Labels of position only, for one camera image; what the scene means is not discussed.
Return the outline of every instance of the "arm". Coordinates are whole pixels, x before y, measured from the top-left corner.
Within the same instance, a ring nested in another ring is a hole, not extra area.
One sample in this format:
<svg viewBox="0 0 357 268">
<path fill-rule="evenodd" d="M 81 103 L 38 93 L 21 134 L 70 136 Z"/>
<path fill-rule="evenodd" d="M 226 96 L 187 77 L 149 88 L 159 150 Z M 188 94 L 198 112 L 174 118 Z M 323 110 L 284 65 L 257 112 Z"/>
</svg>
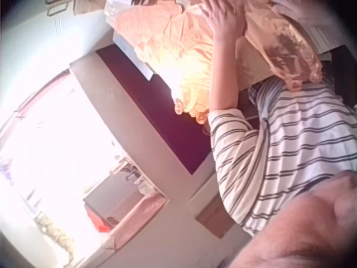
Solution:
<svg viewBox="0 0 357 268">
<path fill-rule="evenodd" d="M 243 6 L 234 10 L 228 0 L 205 0 L 202 10 L 214 33 L 210 111 L 236 108 L 238 83 L 235 43 L 246 28 Z"/>
<path fill-rule="evenodd" d="M 264 138 L 245 120 L 238 104 L 235 42 L 245 29 L 242 7 L 227 0 L 205 0 L 206 17 L 214 33 L 210 91 L 211 146 L 223 204 L 239 224 L 253 205 L 264 170 Z"/>
<path fill-rule="evenodd" d="M 238 83 L 235 59 L 235 40 L 214 40 L 210 111 L 236 108 Z"/>
</svg>

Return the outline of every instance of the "sleeve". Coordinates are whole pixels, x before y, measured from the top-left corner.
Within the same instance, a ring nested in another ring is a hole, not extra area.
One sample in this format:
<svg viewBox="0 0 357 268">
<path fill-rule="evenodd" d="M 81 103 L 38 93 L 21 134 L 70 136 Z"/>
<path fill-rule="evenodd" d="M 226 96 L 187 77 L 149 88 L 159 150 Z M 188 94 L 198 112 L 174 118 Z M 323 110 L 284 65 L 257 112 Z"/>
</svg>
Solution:
<svg viewBox="0 0 357 268">
<path fill-rule="evenodd" d="M 256 150 L 259 132 L 238 109 L 213 111 L 209 123 L 220 195 L 228 213 L 241 224 L 255 200 L 248 188 L 261 168 Z"/>
</svg>

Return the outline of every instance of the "striped shirt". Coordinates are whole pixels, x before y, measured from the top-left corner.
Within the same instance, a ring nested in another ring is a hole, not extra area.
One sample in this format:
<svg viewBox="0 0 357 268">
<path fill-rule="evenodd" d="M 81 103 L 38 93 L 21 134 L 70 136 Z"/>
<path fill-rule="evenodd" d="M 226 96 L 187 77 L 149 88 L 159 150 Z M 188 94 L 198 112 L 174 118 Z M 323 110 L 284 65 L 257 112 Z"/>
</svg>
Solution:
<svg viewBox="0 0 357 268">
<path fill-rule="evenodd" d="M 220 195 L 252 236 L 298 193 L 357 167 L 357 121 L 326 77 L 290 92 L 272 76 L 249 89 L 254 130 L 238 109 L 209 115 Z"/>
</svg>

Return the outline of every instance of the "red object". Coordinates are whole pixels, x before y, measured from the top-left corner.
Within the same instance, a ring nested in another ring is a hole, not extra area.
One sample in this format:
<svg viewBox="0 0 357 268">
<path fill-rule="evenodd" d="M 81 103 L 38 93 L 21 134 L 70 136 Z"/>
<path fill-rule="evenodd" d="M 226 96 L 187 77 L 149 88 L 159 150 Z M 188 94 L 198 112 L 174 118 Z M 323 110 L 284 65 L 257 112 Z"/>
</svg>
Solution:
<svg viewBox="0 0 357 268">
<path fill-rule="evenodd" d="M 96 215 L 90 208 L 84 205 L 85 210 L 87 210 L 88 217 L 93 222 L 94 227 L 100 233 L 109 233 L 112 229 L 98 216 Z"/>
</svg>

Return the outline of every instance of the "window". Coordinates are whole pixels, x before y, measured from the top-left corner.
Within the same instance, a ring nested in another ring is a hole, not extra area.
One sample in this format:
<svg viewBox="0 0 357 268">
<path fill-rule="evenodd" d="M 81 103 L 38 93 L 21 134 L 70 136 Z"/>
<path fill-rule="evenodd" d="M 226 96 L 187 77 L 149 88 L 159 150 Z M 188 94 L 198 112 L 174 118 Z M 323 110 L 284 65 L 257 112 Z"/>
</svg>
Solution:
<svg viewBox="0 0 357 268">
<path fill-rule="evenodd" d="M 38 227 L 77 264 L 144 198 L 134 184 L 142 188 L 143 178 L 73 75 L 35 99 L 0 151 L 1 171 Z"/>
</svg>

